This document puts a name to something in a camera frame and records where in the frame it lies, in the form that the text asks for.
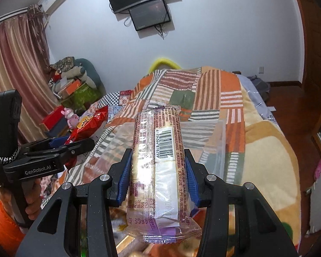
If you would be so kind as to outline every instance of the clear plastic bag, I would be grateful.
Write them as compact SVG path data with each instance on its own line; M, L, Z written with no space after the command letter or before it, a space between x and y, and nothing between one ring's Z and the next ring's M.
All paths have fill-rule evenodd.
M175 107L138 113L125 232L150 243L201 234L191 218L179 114Z

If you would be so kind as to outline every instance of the orange sleeve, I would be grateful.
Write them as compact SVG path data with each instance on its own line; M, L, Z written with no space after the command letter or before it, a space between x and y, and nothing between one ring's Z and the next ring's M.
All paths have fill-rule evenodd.
M18 225L6 213L0 201L0 244L4 250L10 255L14 256L24 234L20 231Z

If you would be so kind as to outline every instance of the stuffed animal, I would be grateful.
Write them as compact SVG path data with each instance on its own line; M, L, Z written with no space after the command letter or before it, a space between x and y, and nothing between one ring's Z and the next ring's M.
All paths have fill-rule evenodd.
M319 163L317 164L317 167L314 172L314 180L317 181L317 179L321 176L321 159Z
M80 119L71 108L64 108L64 111L61 111L61 113L68 120L69 128L74 129L75 127L77 127Z
M87 71L84 67L73 67L71 70L67 72L61 73L62 78L66 77L67 79L72 79L77 77L83 83L87 83L87 85L93 89L97 89L93 80L87 75Z

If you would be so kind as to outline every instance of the hand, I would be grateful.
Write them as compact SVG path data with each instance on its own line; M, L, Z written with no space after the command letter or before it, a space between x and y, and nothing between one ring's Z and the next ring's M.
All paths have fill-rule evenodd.
M40 179L34 181L34 185L30 193L25 197L28 207L25 209L29 216L29 219L35 220L41 212L42 197L40 192L42 187L40 186ZM13 218L12 204L11 204L12 194L9 190L0 187L0 200L2 205L7 212L7 214Z

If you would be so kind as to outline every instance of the silver screw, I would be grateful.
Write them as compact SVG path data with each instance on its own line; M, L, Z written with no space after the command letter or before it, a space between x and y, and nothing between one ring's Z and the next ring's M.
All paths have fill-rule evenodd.
M67 189L70 188L70 187L71 187L71 183L69 183L69 182L66 182L66 183L62 184L62 188L63 188L64 190L67 190Z
M216 180L216 176L214 174L207 175L207 180L210 182L214 182Z
M103 175L100 176L100 180L103 181L103 182L107 181L109 179L110 179L110 175L108 175L108 174L103 174Z
M252 190L252 189L254 189L254 184L253 184L253 183L250 183L250 182L247 182L247 183L245 183L245 187L246 187L248 190Z

